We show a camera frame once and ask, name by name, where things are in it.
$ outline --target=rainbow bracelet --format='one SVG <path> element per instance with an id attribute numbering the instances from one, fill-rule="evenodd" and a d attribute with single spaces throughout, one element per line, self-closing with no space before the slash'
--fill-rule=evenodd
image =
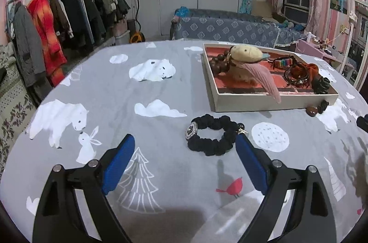
<path id="1" fill-rule="evenodd" d="M 287 69 L 292 67 L 294 63 L 295 58 L 293 56 L 280 57 L 273 61 L 273 68 Z"/>

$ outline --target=gray coat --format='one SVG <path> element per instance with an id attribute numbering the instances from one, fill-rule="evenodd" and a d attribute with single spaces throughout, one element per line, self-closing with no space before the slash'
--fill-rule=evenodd
<path id="1" fill-rule="evenodd" d="M 41 38 L 31 15 L 25 6 L 20 3 L 15 7 L 13 24 L 17 45 L 17 60 L 25 86 L 29 87 L 46 76 Z"/>

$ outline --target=red jacket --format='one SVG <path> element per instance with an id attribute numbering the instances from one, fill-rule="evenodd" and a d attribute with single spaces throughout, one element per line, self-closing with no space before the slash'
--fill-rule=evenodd
<path id="1" fill-rule="evenodd" d="M 48 0 L 32 0 L 28 5 L 33 22 L 42 41 L 46 74 L 54 86 L 63 79 L 60 66 L 67 62 L 54 30 L 54 16 Z"/>

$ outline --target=red bird print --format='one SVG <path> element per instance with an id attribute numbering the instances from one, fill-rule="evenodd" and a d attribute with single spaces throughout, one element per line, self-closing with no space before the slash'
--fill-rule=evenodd
<path id="1" fill-rule="evenodd" d="M 239 197 L 239 193 L 240 191 L 243 189 L 243 181 L 242 178 L 238 178 L 235 181 L 233 181 L 231 183 L 230 186 L 228 186 L 228 188 L 226 190 L 222 190 L 222 189 L 216 189 L 216 192 L 221 192 L 221 193 L 227 193 L 229 195 L 234 195 L 235 198 Z"/>

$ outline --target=pink feather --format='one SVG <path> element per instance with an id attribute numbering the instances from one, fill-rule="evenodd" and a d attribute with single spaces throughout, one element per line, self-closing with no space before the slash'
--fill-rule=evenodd
<path id="1" fill-rule="evenodd" d="M 259 63 L 242 63 L 242 68 L 249 71 L 262 87 L 272 96 L 278 104 L 281 103 L 281 96 L 270 71 Z"/>

